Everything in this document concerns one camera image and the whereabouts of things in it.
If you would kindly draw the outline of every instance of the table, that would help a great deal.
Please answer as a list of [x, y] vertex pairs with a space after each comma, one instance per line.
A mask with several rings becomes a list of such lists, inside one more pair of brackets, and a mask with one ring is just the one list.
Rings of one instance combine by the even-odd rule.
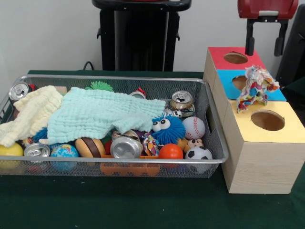
[[[203, 73], [30, 71], [202, 78]], [[0, 176], [0, 229], [304, 229], [305, 167], [290, 195], [228, 194], [210, 179]]]

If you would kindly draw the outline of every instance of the yellow ball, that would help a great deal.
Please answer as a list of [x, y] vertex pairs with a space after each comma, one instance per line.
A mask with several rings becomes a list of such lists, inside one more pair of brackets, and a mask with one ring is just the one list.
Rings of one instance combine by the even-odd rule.
[[[15, 143], [11, 147], [5, 147], [0, 145], [0, 156], [23, 156], [23, 149], [20, 145]], [[1, 169], [14, 169], [16, 168], [21, 161], [0, 161]]]

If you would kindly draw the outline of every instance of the black stand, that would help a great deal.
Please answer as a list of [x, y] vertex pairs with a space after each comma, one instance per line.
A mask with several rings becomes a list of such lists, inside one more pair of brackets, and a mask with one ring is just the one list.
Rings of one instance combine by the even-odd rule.
[[281, 24], [279, 36], [275, 41], [274, 55], [283, 55], [285, 36], [288, 28], [288, 20], [278, 20], [277, 17], [274, 16], [262, 16], [258, 17], [258, 19], [247, 20], [247, 38], [245, 54], [252, 56], [254, 53], [253, 25], [255, 22], [278, 22]]
[[285, 47], [276, 80], [281, 86], [305, 76], [305, 4], [300, 5]]
[[101, 9], [103, 70], [172, 71], [179, 15], [191, 0], [92, 0]]

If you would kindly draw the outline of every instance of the wire mesh basket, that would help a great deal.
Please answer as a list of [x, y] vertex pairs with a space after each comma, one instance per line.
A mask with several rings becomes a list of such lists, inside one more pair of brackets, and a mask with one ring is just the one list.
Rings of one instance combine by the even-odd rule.
[[[0, 156], [0, 175], [210, 178], [228, 158], [212, 93], [203, 80], [64, 75], [27, 75], [18, 79], [38, 87], [66, 86], [67, 90], [71, 87], [85, 88], [96, 80], [110, 84], [115, 92], [126, 94], [140, 86], [146, 91], [148, 99], [165, 100], [168, 108], [174, 92], [184, 90], [191, 93], [195, 115], [203, 120], [206, 127], [202, 140], [211, 151], [213, 160], [35, 157], [33, 161], [29, 156]], [[12, 114], [13, 105], [6, 96], [0, 104], [1, 123], [11, 121]]]

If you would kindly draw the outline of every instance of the light blue muslin cloth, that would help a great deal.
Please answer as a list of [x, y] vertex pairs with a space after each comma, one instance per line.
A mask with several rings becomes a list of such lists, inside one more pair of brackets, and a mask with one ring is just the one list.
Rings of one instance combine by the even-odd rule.
[[161, 100], [73, 87], [49, 119], [48, 141], [51, 145], [81, 137], [102, 139], [114, 128], [121, 133], [131, 129], [149, 132], [152, 119], [161, 115], [164, 107]]

